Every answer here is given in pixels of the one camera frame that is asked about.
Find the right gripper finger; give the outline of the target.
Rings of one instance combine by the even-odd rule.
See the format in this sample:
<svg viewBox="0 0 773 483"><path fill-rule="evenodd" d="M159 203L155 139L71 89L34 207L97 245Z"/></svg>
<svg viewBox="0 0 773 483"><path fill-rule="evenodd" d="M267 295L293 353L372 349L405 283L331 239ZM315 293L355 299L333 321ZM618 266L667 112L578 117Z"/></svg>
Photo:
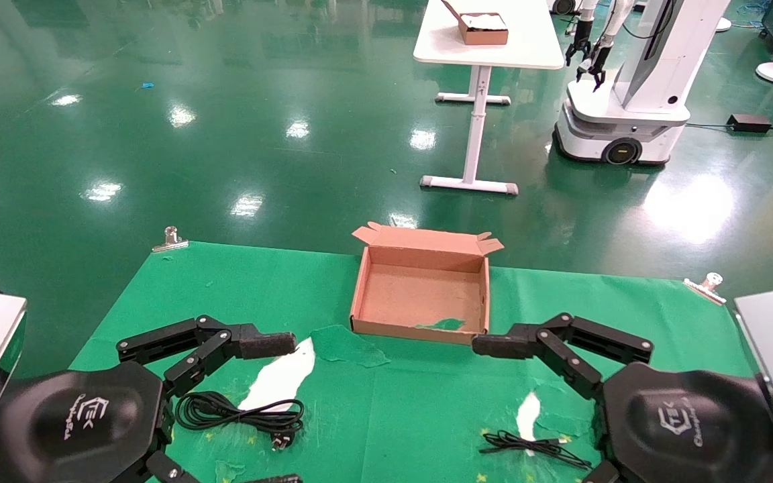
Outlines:
<svg viewBox="0 0 773 483"><path fill-rule="evenodd" d="M599 462L583 479L582 483L619 483L619 468L608 460Z"/></svg>
<svg viewBox="0 0 773 483"><path fill-rule="evenodd" d="M647 339L622 332L580 316L562 313L541 324L516 323L506 334L478 334L472 351L504 360L541 360L582 398L601 394L601 373L572 348L627 365L649 363L654 345Z"/></svg>

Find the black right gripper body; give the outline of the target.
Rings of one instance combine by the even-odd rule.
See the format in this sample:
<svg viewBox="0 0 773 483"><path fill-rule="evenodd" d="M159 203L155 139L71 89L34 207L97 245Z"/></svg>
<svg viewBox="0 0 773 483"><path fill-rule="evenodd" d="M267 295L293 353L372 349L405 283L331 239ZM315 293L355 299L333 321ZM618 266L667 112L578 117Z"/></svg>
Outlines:
<svg viewBox="0 0 773 483"><path fill-rule="evenodd" d="M773 416L754 377L634 363L598 403L598 448L620 482L773 482Z"/></svg>

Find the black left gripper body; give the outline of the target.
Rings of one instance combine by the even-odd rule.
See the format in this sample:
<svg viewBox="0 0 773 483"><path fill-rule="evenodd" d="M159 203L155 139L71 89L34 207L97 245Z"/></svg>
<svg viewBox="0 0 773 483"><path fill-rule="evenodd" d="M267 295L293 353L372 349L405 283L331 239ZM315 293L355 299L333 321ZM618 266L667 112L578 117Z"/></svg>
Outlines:
<svg viewBox="0 0 773 483"><path fill-rule="evenodd" d="M0 482L141 482L171 443L159 376L135 362L16 382L0 401Z"/></svg>

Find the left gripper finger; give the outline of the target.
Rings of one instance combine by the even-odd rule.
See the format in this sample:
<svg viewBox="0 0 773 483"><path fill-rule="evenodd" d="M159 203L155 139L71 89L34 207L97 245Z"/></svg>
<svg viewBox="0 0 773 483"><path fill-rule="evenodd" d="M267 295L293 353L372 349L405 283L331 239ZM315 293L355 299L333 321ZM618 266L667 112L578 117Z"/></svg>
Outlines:
<svg viewBox="0 0 773 483"><path fill-rule="evenodd" d="M144 365L181 354L163 379L168 396L182 397L228 360L275 358L296 348L294 333L261 333L254 324L228 325L200 315L120 340L117 357Z"/></svg>
<svg viewBox="0 0 773 483"><path fill-rule="evenodd" d="M148 473L162 482L199 482L192 474L187 473L180 464L169 458L164 452L154 452L146 461ZM249 482L303 482L298 474L275 475L266 479L249 480Z"/></svg>

